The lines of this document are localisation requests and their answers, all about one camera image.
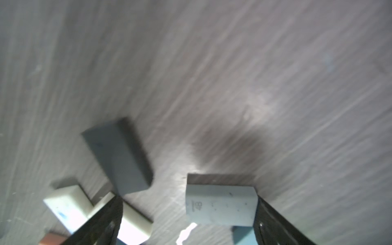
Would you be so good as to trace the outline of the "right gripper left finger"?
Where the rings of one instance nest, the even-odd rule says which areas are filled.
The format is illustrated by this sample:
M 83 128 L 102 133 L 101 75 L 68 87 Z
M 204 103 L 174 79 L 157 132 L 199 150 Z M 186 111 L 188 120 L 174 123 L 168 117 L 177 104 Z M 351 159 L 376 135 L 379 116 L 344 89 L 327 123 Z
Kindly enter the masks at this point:
M 62 245 L 116 245 L 123 215 L 123 200 L 115 196 Z

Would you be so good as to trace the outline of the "grey eraser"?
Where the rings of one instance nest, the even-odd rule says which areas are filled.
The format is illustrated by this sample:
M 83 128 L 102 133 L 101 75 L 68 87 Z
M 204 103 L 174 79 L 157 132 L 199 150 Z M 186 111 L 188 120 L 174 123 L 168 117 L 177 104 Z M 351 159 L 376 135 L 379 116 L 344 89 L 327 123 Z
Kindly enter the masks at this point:
M 128 118 L 96 125 L 81 135 L 118 195 L 125 196 L 151 187 L 153 169 Z

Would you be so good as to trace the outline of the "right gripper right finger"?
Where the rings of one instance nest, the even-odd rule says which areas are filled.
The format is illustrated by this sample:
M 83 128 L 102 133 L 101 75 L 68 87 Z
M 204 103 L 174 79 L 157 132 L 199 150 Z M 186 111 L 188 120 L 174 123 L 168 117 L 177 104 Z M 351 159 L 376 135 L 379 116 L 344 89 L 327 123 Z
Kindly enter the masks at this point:
M 262 197 L 258 197 L 253 229 L 259 245 L 315 245 Z

